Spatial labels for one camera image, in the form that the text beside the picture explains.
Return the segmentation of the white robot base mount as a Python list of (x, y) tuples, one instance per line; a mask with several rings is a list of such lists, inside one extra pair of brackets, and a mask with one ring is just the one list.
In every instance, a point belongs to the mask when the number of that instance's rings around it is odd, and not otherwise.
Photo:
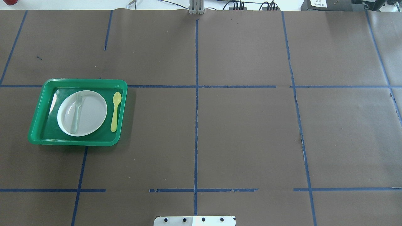
[(235, 216), (160, 216), (154, 226), (236, 226)]

